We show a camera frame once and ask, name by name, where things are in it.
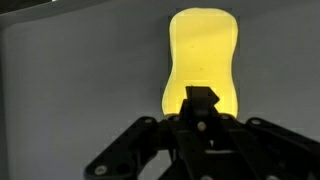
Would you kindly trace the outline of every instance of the gray background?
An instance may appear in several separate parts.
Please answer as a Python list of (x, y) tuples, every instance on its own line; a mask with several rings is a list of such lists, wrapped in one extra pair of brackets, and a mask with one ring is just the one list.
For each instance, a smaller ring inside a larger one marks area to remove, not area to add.
[[(64, 2), (0, 17), (0, 138), (7, 143), (0, 179), (7, 179), (6, 149), (11, 180), (82, 179), (134, 120), (160, 120), (169, 16), (188, 7), (237, 17), (239, 120), (259, 116), (320, 140), (320, 1)], [(140, 179), (156, 179), (168, 165), (160, 153)]]

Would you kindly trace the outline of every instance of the black metal frame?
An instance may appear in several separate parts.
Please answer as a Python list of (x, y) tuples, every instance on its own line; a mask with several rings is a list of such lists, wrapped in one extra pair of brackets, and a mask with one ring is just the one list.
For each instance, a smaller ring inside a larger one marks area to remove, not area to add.
[(186, 87), (179, 115), (141, 117), (85, 169), (87, 180), (136, 180), (159, 150), (172, 165), (159, 180), (320, 179), (320, 144), (260, 118), (220, 114), (209, 87)]

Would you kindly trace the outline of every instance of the metal arm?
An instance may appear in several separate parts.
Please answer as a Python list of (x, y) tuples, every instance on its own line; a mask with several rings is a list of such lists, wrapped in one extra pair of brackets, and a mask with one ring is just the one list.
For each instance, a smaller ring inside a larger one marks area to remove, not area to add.
[(141, 117), (85, 169), (87, 180), (136, 180), (158, 150), (159, 180), (320, 180), (320, 144), (260, 118), (221, 114), (209, 87), (186, 87), (179, 115)]

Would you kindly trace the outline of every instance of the glowing yellow object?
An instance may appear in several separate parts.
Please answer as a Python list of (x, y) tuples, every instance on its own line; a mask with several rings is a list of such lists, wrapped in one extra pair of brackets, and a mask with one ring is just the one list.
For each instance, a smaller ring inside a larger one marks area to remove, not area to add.
[(192, 8), (170, 23), (172, 71), (162, 99), (164, 114), (179, 113), (186, 86), (209, 86), (220, 101), (220, 113), (237, 117), (232, 57), (237, 42), (235, 18), (225, 11)]

